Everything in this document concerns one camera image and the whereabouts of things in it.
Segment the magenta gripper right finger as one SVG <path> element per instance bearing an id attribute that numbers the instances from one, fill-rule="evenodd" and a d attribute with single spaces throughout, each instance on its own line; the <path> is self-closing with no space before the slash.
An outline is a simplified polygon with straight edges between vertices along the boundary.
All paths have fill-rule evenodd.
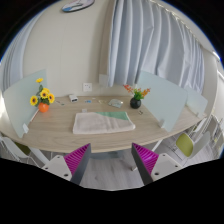
<path id="1" fill-rule="evenodd" d="M 145 185 L 182 169 L 168 154 L 157 154 L 136 143 L 132 144 L 131 153 Z"/>

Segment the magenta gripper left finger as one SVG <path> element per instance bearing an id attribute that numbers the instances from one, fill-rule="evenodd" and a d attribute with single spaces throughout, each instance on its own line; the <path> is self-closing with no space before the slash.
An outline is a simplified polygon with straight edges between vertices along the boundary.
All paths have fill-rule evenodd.
<path id="1" fill-rule="evenodd" d="M 65 156 L 56 155 L 42 169 L 79 185 L 90 155 L 91 144 L 86 144 Z"/>

